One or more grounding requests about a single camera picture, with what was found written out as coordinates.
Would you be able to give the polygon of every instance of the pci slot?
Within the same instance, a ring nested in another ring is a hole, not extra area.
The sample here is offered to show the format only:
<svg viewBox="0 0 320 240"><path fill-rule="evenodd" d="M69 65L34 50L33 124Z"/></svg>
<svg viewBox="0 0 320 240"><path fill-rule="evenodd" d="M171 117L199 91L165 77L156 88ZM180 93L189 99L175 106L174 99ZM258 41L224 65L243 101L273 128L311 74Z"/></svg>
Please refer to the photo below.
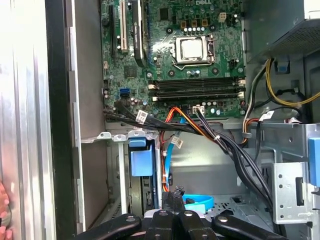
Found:
<svg viewBox="0 0 320 240"><path fill-rule="evenodd" d="M109 22L110 22L110 51L111 57L116 59L117 46L116 46L116 22L115 22L115 8L113 5L109 6Z"/></svg>
<svg viewBox="0 0 320 240"><path fill-rule="evenodd" d="M230 99L237 98L239 89L204 89L195 91L155 92L153 102L170 102L190 99Z"/></svg>
<svg viewBox="0 0 320 240"><path fill-rule="evenodd" d="M127 42L127 19L126 19L126 1L119 1L120 9L120 37L121 37L121 51L128 51L128 42Z"/></svg>

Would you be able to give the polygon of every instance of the motherboard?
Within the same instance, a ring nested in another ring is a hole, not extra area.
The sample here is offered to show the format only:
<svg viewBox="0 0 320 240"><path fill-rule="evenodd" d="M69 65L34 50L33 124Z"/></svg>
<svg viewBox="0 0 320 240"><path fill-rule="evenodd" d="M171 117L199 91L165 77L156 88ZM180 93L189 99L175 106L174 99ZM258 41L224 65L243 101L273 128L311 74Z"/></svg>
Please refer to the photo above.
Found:
<svg viewBox="0 0 320 240"><path fill-rule="evenodd" d="M208 119L245 114L239 0L103 0L104 105L165 119L177 106Z"/></svg>

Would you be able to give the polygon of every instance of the screw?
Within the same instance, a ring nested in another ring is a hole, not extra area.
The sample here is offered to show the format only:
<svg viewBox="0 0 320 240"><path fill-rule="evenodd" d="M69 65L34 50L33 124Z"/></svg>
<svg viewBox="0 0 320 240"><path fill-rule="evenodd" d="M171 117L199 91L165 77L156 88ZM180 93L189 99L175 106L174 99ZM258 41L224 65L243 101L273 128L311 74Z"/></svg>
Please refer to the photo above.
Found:
<svg viewBox="0 0 320 240"><path fill-rule="evenodd" d="M222 222L222 223L228 222L228 218L226 218L226 217L224 217L224 216L219 216L219 217L218 217L218 220L219 220L220 222Z"/></svg>
<svg viewBox="0 0 320 240"><path fill-rule="evenodd" d="M184 215L186 215L187 217L191 217L192 216L192 212L191 211L185 211Z"/></svg>
<svg viewBox="0 0 320 240"><path fill-rule="evenodd" d="M128 218L126 219L127 222L133 222L135 221L136 219L132 216L128 216Z"/></svg>
<svg viewBox="0 0 320 240"><path fill-rule="evenodd" d="M160 215L160 216L167 216L168 213L166 213L165 211L161 211L161 212L159 213L159 215Z"/></svg>

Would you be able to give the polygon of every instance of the blue plastic tab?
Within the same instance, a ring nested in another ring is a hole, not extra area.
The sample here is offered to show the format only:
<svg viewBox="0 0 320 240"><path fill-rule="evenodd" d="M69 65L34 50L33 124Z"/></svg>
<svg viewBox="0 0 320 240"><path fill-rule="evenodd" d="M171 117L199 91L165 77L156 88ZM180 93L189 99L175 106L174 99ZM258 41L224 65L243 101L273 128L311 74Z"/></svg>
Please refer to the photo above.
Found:
<svg viewBox="0 0 320 240"><path fill-rule="evenodd" d="M131 174L134 177L152 176L154 169L154 146L149 150L131 151Z"/></svg>
<svg viewBox="0 0 320 240"><path fill-rule="evenodd" d="M192 199L195 203L185 204L185 209L199 211L203 214L214 207L214 198L208 195L196 195L196 194L184 194L182 196L183 201L186 199Z"/></svg>
<svg viewBox="0 0 320 240"><path fill-rule="evenodd" d="M145 137L134 137L129 140L130 148L143 148L147 145Z"/></svg>
<svg viewBox="0 0 320 240"><path fill-rule="evenodd" d="M310 183L320 187L320 137L309 138Z"/></svg>

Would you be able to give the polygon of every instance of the cpu socket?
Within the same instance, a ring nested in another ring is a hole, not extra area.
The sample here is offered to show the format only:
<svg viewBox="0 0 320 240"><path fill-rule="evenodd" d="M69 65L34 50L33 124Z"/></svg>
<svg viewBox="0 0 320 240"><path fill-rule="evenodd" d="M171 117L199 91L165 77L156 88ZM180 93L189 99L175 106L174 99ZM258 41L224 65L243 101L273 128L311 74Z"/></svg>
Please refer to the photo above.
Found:
<svg viewBox="0 0 320 240"><path fill-rule="evenodd" d="M214 40L208 36L177 37L171 55L175 59L173 65L185 65L182 67L211 65L214 62Z"/></svg>

